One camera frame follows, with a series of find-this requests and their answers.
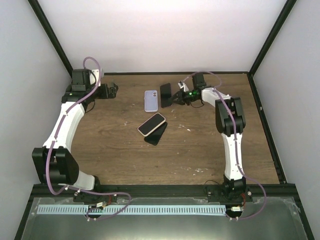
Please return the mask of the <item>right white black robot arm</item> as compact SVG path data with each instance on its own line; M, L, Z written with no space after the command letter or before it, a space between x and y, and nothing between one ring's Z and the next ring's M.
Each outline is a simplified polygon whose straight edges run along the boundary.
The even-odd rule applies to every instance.
M179 90L171 97L173 103L188 105L200 100L215 108L215 126L221 134L224 144L225 170L221 191L229 202L236 200L246 190L246 177L242 166L242 137L246 120L242 101L209 86L204 74L193 73L193 89L190 90L183 79L177 83Z

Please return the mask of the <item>lilac phone case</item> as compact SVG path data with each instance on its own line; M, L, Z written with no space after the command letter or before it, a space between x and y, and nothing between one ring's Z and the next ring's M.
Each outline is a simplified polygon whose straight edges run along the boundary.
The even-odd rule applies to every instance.
M147 113L158 111L158 92L156 90L144 92L144 111Z

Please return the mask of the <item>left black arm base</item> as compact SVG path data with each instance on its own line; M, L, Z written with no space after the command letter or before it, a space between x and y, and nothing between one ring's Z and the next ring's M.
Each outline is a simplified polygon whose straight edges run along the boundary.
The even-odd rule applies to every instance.
M109 184L102 184L100 186L95 187L92 192L96 193L114 193L118 192L119 188L115 185L109 185ZM96 194L91 194L91 193L85 193L85 192L80 192L77 196L73 197L74 202L82 202L85 204L93 204L93 203L98 203L98 202L111 202L114 200L113 195L96 195Z

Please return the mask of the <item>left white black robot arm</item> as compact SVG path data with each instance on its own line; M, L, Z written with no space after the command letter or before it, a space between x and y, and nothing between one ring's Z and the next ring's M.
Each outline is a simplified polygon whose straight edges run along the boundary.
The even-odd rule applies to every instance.
M51 183L78 191L85 190L89 201L97 202L102 196L96 176L86 174L71 154L72 142L77 127L88 105L96 99L114 99L119 87L101 83L100 69L75 69L71 83L61 98L61 108L55 126L42 147L32 151L32 160L42 184Z

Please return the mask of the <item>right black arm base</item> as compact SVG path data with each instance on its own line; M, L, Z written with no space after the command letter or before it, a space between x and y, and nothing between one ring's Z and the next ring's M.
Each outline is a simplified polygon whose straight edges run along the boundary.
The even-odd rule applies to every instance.
M229 179L224 174L223 182L218 183L215 180L207 180L204 183L204 192L209 197L223 198L226 202L235 202L247 200L246 197L247 180L244 176L239 179Z

